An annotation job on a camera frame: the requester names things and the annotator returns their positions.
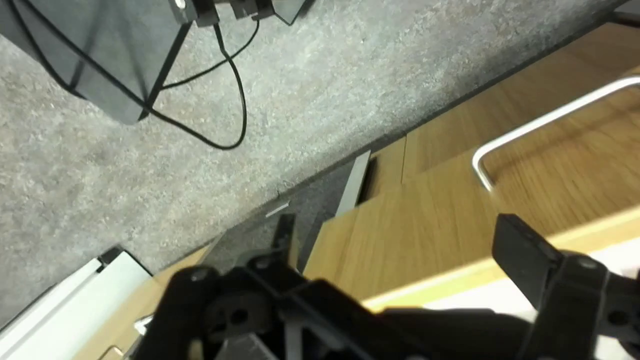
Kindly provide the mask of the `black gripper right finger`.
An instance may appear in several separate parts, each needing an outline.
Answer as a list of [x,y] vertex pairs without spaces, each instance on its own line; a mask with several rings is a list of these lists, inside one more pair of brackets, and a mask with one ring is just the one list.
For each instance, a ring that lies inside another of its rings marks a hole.
[[495,218],[492,258],[535,310],[518,360],[593,360],[600,337],[640,360],[637,279],[557,251],[516,215]]

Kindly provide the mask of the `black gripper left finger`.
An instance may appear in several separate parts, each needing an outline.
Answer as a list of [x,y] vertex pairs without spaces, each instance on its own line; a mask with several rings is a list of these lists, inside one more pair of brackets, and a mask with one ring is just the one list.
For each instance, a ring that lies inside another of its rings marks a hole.
[[217,360],[238,339],[253,339],[275,360],[363,360],[353,331],[361,309],[289,267],[293,237],[295,216],[283,215],[270,249],[225,274],[206,264],[177,270],[135,360]]

